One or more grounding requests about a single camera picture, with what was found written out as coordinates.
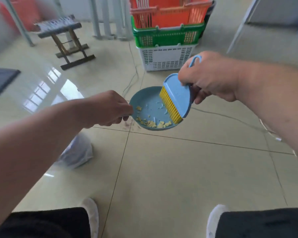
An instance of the stacked baskets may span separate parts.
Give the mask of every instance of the stacked baskets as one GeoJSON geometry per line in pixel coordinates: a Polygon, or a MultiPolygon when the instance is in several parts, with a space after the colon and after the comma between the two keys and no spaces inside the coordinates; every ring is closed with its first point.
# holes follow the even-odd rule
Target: stacked baskets
{"type": "Polygon", "coordinates": [[[146,71],[179,69],[191,56],[211,0],[130,0],[133,35],[146,71]]]}

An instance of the white basket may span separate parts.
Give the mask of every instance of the white basket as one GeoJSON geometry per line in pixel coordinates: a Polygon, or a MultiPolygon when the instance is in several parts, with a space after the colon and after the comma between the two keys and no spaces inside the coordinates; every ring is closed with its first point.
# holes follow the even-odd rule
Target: white basket
{"type": "Polygon", "coordinates": [[[180,69],[197,44],[138,48],[146,71],[180,69]]]}

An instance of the yellow bristles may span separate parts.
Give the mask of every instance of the yellow bristles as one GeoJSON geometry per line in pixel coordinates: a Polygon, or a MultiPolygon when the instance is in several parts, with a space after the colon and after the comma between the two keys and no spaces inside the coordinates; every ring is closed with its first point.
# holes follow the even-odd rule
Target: yellow bristles
{"type": "Polygon", "coordinates": [[[168,95],[167,90],[165,87],[162,87],[161,92],[160,92],[160,98],[162,99],[168,113],[170,114],[170,118],[174,124],[178,124],[182,121],[182,118],[177,111],[177,108],[173,104],[170,96],[168,95]]]}

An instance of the shoe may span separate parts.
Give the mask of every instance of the shoe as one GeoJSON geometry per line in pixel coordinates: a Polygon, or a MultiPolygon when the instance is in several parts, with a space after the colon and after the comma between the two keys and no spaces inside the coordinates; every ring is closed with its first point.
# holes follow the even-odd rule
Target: shoe
{"type": "Polygon", "coordinates": [[[225,205],[217,205],[211,211],[209,219],[207,220],[207,238],[215,238],[215,232],[219,223],[220,217],[229,209],[225,205]]]}
{"type": "Polygon", "coordinates": [[[97,238],[99,229],[99,215],[97,204],[92,198],[86,198],[79,204],[79,206],[83,207],[88,214],[91,228],[91,238],[97,238]]]}

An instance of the white plastic bag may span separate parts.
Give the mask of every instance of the white plastic bag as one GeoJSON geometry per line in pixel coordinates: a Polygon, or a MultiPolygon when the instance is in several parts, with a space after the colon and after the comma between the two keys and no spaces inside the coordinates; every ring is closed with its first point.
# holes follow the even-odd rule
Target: white plastic bag
{"type": "Polygon", "coordinates": [[[93,157],[89,138],[80,132],[63,151],[54,165],[75,169],[93,157]]]}

